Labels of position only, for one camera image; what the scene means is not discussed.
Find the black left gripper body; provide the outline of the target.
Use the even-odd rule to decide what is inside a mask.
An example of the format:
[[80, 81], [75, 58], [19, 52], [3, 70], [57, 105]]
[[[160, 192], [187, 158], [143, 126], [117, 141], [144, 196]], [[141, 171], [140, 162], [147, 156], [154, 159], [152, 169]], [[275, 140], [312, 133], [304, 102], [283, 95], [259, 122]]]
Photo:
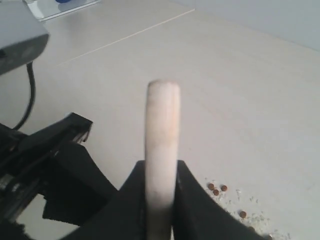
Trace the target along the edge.
[[15, 130], [0, 149], [0, 220], [15, 222], [42, 192], [50, 163], [69, 142], [85, 142], [93, 122], [74, 112], [33, 134]]

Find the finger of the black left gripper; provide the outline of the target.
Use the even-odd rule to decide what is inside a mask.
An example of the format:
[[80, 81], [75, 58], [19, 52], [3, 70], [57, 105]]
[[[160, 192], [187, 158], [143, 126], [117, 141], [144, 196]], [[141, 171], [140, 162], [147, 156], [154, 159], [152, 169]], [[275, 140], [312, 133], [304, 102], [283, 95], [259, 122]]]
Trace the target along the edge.
[[83, 225], [117, 193], [97, 167], [87, 149], [78, 143], [64, 144], [45, 175], [46, 200], [42, 217]]

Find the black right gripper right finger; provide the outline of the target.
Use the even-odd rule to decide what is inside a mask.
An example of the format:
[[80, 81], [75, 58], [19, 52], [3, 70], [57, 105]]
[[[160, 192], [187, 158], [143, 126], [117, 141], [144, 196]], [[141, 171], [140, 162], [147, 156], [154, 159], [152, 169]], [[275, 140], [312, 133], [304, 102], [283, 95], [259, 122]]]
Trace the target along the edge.
[[175, 240], [271, 240], [245, 226], [212, 200], [182, 160], [177, 161], [173, 208]]

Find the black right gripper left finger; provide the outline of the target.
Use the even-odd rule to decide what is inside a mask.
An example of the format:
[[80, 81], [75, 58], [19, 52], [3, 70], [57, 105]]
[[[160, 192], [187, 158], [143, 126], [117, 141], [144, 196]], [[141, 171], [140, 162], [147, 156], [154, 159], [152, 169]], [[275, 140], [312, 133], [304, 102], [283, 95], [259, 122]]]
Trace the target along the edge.
[[145, 163], [138, 161], [111, 200], [65, 240], [146, 239]]

